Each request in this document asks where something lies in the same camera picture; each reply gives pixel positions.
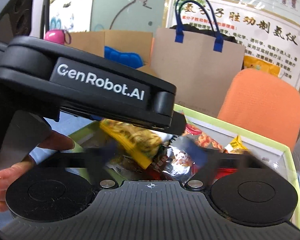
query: black circular disc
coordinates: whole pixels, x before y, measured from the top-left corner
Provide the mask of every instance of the black circular disc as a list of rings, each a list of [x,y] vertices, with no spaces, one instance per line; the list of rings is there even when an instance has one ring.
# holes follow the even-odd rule
[[[275,224],[292,217],[294,187],[271,169],[245,169],[218,179],[211,200],[226,216],[244,224]]]
[[[86,209],[92,195],[83,177],[64,169],[35,167],[8,188],[6,203],[14,216],[52,222]]]

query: gray ribbed surface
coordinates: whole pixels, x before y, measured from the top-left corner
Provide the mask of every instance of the gray ribbed surface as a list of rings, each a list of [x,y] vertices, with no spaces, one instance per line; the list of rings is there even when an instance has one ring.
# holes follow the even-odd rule
[[[89,208],[67,220],[15,219],[3,231],[11,240],[290,240],[299,231],[284,223],[267,228],[238,225],[218,215],[199,192],[178,182],[125,181],[99,192]]]

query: yellow snack package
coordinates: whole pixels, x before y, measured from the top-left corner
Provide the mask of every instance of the yellow snack package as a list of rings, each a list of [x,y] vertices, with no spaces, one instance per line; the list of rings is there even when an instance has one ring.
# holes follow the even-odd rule
[[[243,144],[240,135],[237,135],[226,147],[228,153],[241,154],[248,150]]]
[[[152,163],[162,144],[162,138],[156,133],[129,123],[103,119],[100,128],[118,141],[143,169]]]
[[[251,57],[251,56],[244,56],[243,62],[244,62],[244,68],[254,68],[257,70],[261,70],[263,72],[267,72],[276,77],[279,76],[281,70],[279,66],[276,66],[274,64],[265,62],[261,59]]]

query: human hand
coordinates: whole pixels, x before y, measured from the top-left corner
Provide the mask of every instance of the human hand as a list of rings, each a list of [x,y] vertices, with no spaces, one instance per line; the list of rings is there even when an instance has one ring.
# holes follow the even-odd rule
[[[40,148],[51,150],[70,150],[74,148],[74,142],[67,136],[56,131],[52,131],[51,135],[38,145]],[[35,165],[35,161],[31,156],[27,156],[21,163],[16,163],[10,168],[0,171],[0,212],[8,210],[5,203],[5,195],[8,187],[29,169]]]

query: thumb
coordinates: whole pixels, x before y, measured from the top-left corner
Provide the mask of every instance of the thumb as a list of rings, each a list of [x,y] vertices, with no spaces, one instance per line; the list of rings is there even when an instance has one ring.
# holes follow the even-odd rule
[[[21,163],[16,163],[10,168],[0,171],[0,191],[7,190],[8,187],[24,173],[34,166],[30,158],[26,158]]]

